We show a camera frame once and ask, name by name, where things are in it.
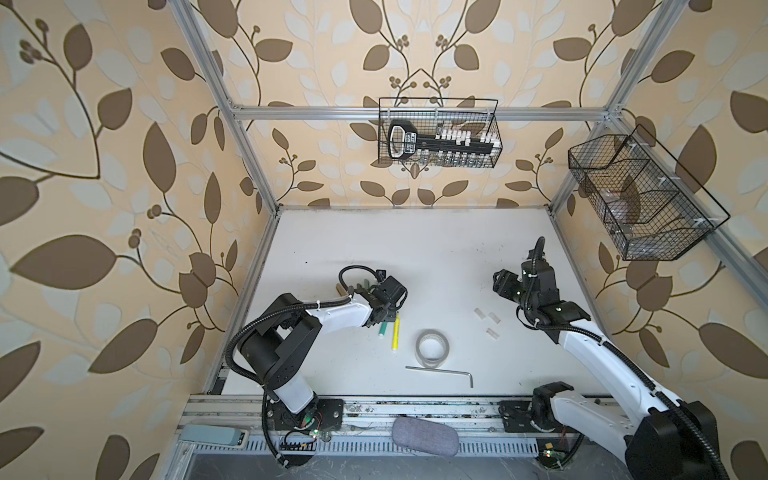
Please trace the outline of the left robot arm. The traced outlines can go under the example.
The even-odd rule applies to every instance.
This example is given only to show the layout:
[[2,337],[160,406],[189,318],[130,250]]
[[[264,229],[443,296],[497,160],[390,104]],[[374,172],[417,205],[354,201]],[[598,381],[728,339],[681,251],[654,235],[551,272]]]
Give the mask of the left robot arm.
[[348,265],[338,273],[342,295],[301,301],[291,293],[276,298],[228,342],[230,372],[262,388],[261,430],[269,452],[290,468],[300,451],[311,451],[323,434],[342,425],[341,399],[321,399],[300,369],[322,334],[393,323],[407,288],[382,269]]

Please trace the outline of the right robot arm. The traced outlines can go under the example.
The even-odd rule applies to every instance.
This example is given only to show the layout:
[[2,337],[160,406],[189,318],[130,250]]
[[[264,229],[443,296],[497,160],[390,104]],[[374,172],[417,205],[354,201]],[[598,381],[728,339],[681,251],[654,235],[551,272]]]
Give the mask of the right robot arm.
[[561,298],[556,274],[538,238],[521,272],[501,269],[493,291],[516,305],[522,325],[542,332],[573,355],[618,403],[615,413],[550,382],[531,396],[533,428],[571,428],[612,453],[634,479],[726,479],[717,422],[701,402],[686,402],[661,386],[612,343],[578,304]]

